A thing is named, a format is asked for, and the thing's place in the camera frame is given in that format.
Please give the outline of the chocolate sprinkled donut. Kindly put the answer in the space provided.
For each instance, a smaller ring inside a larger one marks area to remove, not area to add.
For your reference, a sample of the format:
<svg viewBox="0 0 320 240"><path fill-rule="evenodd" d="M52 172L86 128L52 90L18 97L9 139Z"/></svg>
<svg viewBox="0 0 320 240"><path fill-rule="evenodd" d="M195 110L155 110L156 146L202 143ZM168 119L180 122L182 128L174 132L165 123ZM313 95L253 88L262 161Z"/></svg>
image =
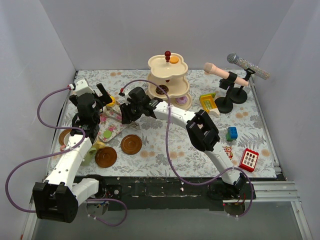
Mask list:
<svg viewBox="0 0 320 240"><path fill-rule="evenodd" d="M164 95L164 94L167 94L169 92L169 88L166 85L161 84L158 87L156 87L155 92L158 95Z"/></svg>

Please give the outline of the orange round biscuit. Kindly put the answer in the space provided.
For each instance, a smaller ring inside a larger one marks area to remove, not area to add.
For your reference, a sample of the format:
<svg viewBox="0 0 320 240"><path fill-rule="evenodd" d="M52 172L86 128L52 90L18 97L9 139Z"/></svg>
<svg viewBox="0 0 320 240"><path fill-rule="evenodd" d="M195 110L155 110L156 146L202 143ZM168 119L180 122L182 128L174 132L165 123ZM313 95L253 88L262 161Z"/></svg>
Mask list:
<svg viewBox="0 0 320 240"><path fill-rule="evenodd" d="M170 59L169 59L169 62L171 64L177 64L179 62L179 58L177 56L172 56Z"/></svg>

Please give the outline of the purple sprinkled donut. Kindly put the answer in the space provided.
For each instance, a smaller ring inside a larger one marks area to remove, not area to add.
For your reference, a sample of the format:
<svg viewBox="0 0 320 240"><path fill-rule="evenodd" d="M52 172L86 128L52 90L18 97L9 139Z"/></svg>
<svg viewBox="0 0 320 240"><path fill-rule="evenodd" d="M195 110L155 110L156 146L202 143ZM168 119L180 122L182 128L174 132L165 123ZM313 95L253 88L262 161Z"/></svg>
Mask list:
<svg viewBox="0 0 320 240"><path fill-rule="evenodd" d="M177 105L182 106L188 102L188 97L186 95L178 97L175 99Z"/></svg>

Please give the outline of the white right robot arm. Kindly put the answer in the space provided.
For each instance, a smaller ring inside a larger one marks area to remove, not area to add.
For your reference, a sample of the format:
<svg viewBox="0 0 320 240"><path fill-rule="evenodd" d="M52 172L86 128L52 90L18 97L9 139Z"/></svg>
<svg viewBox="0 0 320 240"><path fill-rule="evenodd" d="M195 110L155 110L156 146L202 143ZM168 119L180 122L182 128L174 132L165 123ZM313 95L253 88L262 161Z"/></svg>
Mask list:
<svg viewBox="0 0 320 240"><path fill-rule="evenodd" d="M194 148L205 153L218 170L218 176L225 185L224 192L232 199L237 199L245 192L247 178L236 169L220 143L219 130L211 117L204 110L192 112L175 107L160 98L150 98L141 87L135 87L125 93L120 90L120 96L126 102L120 105L122 123L129 124L138 120L142 115L158 120L166 120L165 144L169 156L169 127L174 124L187 131L189 140Z"/></svg>

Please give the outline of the metal serving tongs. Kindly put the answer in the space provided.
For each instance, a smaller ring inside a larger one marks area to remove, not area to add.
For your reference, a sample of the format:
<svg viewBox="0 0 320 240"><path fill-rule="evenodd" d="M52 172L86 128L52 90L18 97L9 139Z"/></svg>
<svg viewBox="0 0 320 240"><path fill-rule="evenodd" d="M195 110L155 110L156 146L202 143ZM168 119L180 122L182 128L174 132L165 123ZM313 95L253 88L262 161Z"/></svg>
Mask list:
<svg viewBox="0 0 320 240"><path fill-rule="evenodd" d="M112 107L104 106L103 107L103 113L108 118L111 118L112 120L115 120L116 122L122 124L122 114L119 111L114 110ZM132 127L132 128L134 128L136 130L140 129L140 125L135 121L132 121L130 123L125 123L125 125L127 125L129 127Z"/></svg>

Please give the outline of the yellow glazed donut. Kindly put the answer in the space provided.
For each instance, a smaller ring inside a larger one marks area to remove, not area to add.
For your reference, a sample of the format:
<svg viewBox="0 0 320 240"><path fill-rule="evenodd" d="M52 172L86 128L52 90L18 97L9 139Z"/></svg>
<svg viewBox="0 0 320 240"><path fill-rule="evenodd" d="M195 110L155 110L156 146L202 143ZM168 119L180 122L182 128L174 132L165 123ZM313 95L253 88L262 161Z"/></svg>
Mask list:
<svg viewBox="0 0 320 240"><path fill-rule="evenodd" d="M108 103L106 106L108 108L113 108L117 104L117 101L113 96L110 96L110 98L111 98L111 103Z"/></svg>

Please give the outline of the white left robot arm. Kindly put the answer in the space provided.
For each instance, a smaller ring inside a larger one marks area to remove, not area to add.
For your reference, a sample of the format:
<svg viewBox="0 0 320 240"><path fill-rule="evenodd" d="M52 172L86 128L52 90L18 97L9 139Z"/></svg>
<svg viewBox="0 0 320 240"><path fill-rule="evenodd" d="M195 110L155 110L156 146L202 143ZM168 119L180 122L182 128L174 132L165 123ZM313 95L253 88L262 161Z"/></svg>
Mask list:
<svg viewBox="0 0 320 240"><path fill-rule="evenodd" d="M73 95L70 101L76 106L77 113L72 119L72 130L63 153L54 170L44 182L35 183L32 194L36 215L39 219L71 223L78 207L89 197L101 200L106 196L102 177L93 175L74 183L76 173L85 156L97 142L100 130L100 114L105 105L112 102L101 83L98 95L81 79L70 85Z"/></svg>

